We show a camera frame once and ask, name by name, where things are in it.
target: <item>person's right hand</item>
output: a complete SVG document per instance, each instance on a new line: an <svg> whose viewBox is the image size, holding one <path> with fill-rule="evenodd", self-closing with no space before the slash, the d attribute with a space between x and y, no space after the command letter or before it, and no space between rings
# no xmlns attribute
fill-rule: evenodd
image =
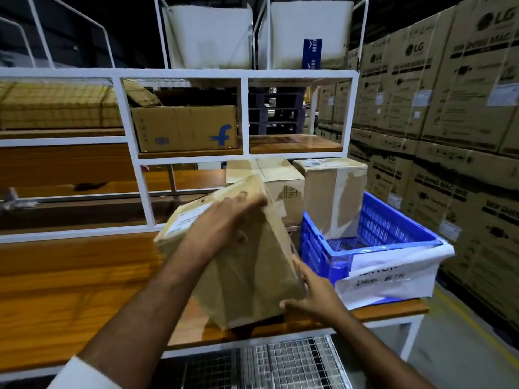
<svg viewBox="0 0 519 389"><path fill-rule="evenodd" d="M346 307L340 300L332 283L323 277L315 274L300 259L292 257L296 268L299 269L304 281L308 285L308 294L302 300L282 300L279 307L284 310L296 309L310 314L312 318L329 326L335 326L341 319Z"/></svg>

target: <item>white shelf rack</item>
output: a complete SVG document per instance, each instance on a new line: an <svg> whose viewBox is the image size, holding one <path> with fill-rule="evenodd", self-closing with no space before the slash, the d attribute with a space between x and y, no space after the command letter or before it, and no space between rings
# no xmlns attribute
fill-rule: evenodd
<svg viewBox="0 0 519 389"><path fill-rule="evenodd" d="M78 13L93 24L104 28L97 22L89 19L80 12L70 8L59 0L62 6L69 8L71 11ZM354 9L364 5L364 19L361 31L360 49L362 49L364 28L367 18L368 0L362 0ZM45 35L39 25L39 18L37 16L36 8L31 8L38 33L44 44L44 48L49 60L49 65L53 66L50 50L48 49ZM159 27L161 27L161 18L158 7L156 8L157 19ZM167 61L164 41L162 40L162 51L165 62ZM107 46L110 55L112 54L109 41L107 39ZM139 196L143 205L144 215L146 218L146 225L139 226L120 226L110 228L94 228L94 229L79 229L69 231L54 231L54 232L34 232L34 233L19 233L0 235L1 243L16 243L16 242L30 242L41 240L54 239L68 239L73 237L88 237L101 235L115 235L138 232L156 232L161 229L164 224L156 223L152 204L150 200L149 191L146 180L144 178L141 165L166 165L166 164L182 164L194 162L218 162L228 160L249 159L253 157L264 156L283 156L288 159L293 158L320 158L320 157L346 157L348 154L348 141L350 139L351 124L353 120L355 97L357 93L357 86L359 83L359 72L355 70L252 70L252 69L168 69L167 62L165 69L133 69L133 68L7 68L0 67L0 79L22 80L22 79L36 79L36 80L54 80L66 79L68 81L81 81L85 83L103 83L113 85L119 105L121 120L123 123L125 135L124 136L95 136L95 137L69 137L69 138L30 138L30 139L2 139L0 140L1 147L30 147L30 146L59 146L59 145L93 145L93 144L108 144L108 143L126 143L129 148L131 160L133 163L133 170L139 187ZM178 80L203 79L207 86L211 85L213 80L214 86L218 86L221 82L231 82L231 85L237 86L238 89L238 123L242 135L243 154L241 155L216 155L216 156L185 156L185 157L163 157L163 158L139 158L139 146L135 131L133 128L133 121L131 118L130 107L122 79L137 80L141 84L150 82L149 86L172 86L173 82ZM301 152L301 153L276 153L276 154L251 154L249 143L249 86L271 84L272 86L289 84L293 86L310 86L312 92L311 101L311 117L310 117L310 134L314 132L315 120L315 103L317 102L318 88L322 84L327 84L330 81L340 81L351 79L351 89L348 99L347 114L345 117L344 126L342 129L342 144L341 152Z"/></svg>

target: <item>blue plastic crate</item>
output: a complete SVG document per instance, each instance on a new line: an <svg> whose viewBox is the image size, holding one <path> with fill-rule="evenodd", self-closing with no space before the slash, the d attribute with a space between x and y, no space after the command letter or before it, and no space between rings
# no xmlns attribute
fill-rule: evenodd
<svg viewBox="0 0 519 389"><path fill-rule="evenodd" d="M304 213L300 255L315 273L327 277L334 284L349 276L353 259L362 259L362 254L439 246L441 240L435 233L365 192L357 237L325 240L308 214Z"/></svg>

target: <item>person's left hand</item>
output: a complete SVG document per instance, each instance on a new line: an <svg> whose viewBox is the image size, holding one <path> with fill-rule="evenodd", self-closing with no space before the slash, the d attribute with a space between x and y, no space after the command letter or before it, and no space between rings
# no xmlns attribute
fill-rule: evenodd
<svg viewBox="0 0 519 389"><path fill-rule="evenodd" d="M213 202L191 225L181 245L189 246L207 264L222 248L244 237L237 229L243 216L266 204L265 196L259 194L247 199L245 191L233 199Z"/></svg>

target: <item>concrete floor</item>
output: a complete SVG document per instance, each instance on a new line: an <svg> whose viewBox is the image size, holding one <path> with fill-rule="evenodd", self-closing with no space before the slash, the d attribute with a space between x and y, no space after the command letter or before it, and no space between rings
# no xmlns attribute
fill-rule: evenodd
<svg viewBox="0 0 519 389"><path fill-rule="evenodd" d="M430 313L425 317L409 362L439 389L518 388L519 351L509 347L492 328L452 293L437 285L426 299ZM392 347L396 327L375 329ZM354 388L364 388L360 366L347 346L336 340Z"/></svg>

